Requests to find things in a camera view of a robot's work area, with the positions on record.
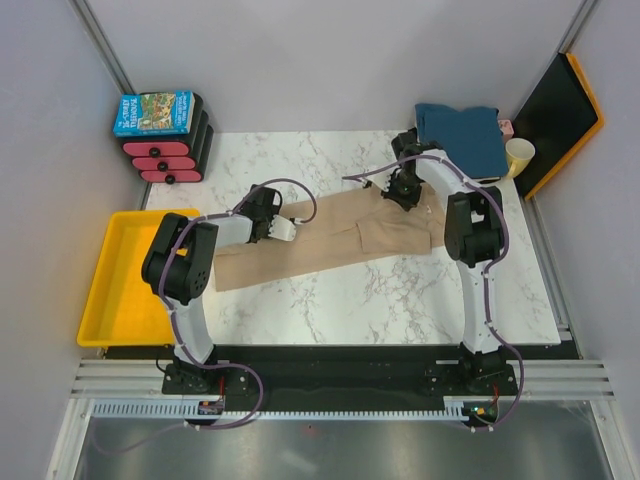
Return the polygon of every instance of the yellow tray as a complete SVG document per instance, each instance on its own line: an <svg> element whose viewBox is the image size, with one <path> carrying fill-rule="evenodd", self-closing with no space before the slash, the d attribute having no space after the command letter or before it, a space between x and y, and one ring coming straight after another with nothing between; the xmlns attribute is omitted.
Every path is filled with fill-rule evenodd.
<svg viewBox="0 0 640 480"><path fill-rule="evenodd" d="M141 270L162 218L170 211L117 212L111 216L84 309L78 345L115 347L173 343L162 301L142 281Z"/></svg>

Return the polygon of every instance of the paper cup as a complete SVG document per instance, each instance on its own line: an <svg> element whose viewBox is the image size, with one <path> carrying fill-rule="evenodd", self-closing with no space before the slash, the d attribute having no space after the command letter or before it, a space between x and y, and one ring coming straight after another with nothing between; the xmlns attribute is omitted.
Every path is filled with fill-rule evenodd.
<svg viewBox="0 0 640 480"><path fill-rule="evenodd" d="M509 172L507 178L515 178L529 165L536 154L536 147L524 138L512 138L505 145Z"/></svg>

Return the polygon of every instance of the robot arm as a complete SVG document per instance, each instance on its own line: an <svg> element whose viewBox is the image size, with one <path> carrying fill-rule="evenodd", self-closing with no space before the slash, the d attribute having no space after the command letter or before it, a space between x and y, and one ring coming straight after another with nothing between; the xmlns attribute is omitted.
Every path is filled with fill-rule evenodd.
<svg viewBox="0 0 640 480"><path fill-rule="evenodd" d="M421 183L427 181L446 205L444 240L447 253L456 261L462 281L465 328L462 340L469 374L480 378L499 373L505 361L501 344L489 329L486 303L495 312L495 288L488 289L485 298L485 276L492 287L496 283L495 270L487 265L500 256L504 234L498 214L478 192L483 189L502 208L502 196L496 187L482 187L466 177L453 165L441 147L433 142L420 144L415 129L401 133L392 141L396 158L427 155L432 159L409 160L395 169L368 178L382 190L382 196L398 203L405 211L420 200Z"/></svg>
<svg viewBox="0 0 640 480"><path fill-rule="evenodd" d="M207 331L202 294L209 282L213 255L217 248L255 243L272 238L292 241L296 235L293 219L280 216L281 204L275 203L277 190L261 187L243 204L237 214L220 216L197 223L185 237L181 249L169 268L164 285L167 298L175 300L173 313L182 342L176 338L174 362L171 368L173 383L201 385L206 388L210 379L185 354L187 346L199 364L215 363L214 343ZM164 216L142 266L142 279L159 295L160 278L178 236L190 219L175 213ZM163 386L164 393L180 393Z"/></svg>
<svg viewBox="0 0 640 480"><path fill-rule="evenodd" d="M444 150L422 152L448 160ZM481 188L471 179L460 180L442 163L416 160L416 175L428 179L429 184L447 206L445 221L445 246L449 256L456 261L462 281L465 324L463 345L471 353L488 353L498 350L500 342L487 328L485 313L483 272L489 262L500 255L504 246L502 229L495 212L485 199L469 188L471 184ZM500 191L490 187L490 193L501 206ZM495 270L487 273L489 282L495 285ZM489 308L495 312L495 289L489 294Z"/></svg>

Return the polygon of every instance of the marble table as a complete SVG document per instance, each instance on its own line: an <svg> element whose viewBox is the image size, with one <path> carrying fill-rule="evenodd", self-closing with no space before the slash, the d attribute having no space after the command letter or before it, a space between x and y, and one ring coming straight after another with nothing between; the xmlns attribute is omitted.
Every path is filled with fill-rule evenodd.
<svg viewBox="0 0 640 480"><path fill-rule="evenodd" d="M393 160L397 132L293 132L214 136L205 180L153 185L147 209L195 207L223 212L251 184L291 177L317 196L358 184L341 176ZM498 330L516 344L560 342L513 181L498 184L511 250L496 266ZM276 185L285 202L306 200ZM209 282L203 298L218 344L457 344L464 308L455 263L444 247L425 256L395 256L229 292Z"/></svg>

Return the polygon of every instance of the book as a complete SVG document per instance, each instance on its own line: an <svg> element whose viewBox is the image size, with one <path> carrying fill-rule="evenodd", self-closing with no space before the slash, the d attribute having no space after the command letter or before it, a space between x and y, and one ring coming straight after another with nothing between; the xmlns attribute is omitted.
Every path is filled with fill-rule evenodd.
<svg viewBox="0 0 640 480"><path fill-rule="evenodd" d="M191 130L193 92L123 95L113 133L116 137L186 134Z"/></svg>

